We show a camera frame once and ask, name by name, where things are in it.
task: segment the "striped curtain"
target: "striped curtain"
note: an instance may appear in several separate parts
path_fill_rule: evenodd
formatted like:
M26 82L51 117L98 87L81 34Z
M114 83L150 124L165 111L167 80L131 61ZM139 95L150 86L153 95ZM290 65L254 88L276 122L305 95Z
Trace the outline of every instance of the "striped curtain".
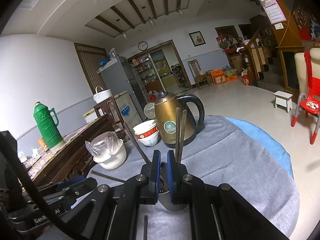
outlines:
M101 75L97 73L99 61L105 58L107 54L106 50L78 43L75 43L75 48L84 76L87 79L92 93L95 94L97 86L101 86L103 89L106 89Z

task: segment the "green thermos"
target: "green thermos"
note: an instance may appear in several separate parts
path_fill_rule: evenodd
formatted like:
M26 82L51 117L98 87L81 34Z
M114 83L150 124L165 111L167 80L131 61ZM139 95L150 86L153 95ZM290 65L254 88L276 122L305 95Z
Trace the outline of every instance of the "green thermos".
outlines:
M54 123L50 114L51 112L53 112L55 118L57 119L57 123ZM59 119L54 108L49 110L48 107L41 104L41 102L36 102L33 117L35 118L40 133L49 149L53 148L63 140L57 128Z

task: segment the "round sticker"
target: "round sticker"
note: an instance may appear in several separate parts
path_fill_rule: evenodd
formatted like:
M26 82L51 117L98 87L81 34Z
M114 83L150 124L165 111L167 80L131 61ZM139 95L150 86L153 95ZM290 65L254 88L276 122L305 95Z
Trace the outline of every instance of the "round sticker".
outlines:
M164 130L167 133L175 133L176 132L176 123L173 121L167 121L164 123Z

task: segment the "screw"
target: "screw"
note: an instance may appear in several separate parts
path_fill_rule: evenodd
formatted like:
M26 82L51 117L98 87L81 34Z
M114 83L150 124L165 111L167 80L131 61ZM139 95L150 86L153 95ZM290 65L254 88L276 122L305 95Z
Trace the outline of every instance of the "screw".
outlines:
M182 178L185 180L185 181L189 181L189 180L192 180L193 179L193 176L190 175L190 174L184 174L182 176Z
M231 186L228 183L222 183L220 185L222 190L228 191L229 189L231 189Z
M136 176L136 180L137 180L137 181L143 181L143 180L145 180L145 179L146 179L146 176L143 175L143 174L139 174L139 175Z
M108 185L102 184L102 185L100 185L100 186L98 187L98 191L100 191L100 192L105 192L105 191L108 190L108 188L109 188Z

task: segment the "blue logo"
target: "blue logo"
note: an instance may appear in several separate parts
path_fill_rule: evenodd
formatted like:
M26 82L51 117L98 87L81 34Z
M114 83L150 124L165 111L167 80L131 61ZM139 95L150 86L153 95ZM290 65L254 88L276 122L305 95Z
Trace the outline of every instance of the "blue logo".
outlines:
M130 114L130 106L126 106L122 111L121 111L122 116L129 116Z
M167 133L175 133L176 132L176 123L173 121L167 121L164 123L164 130Z

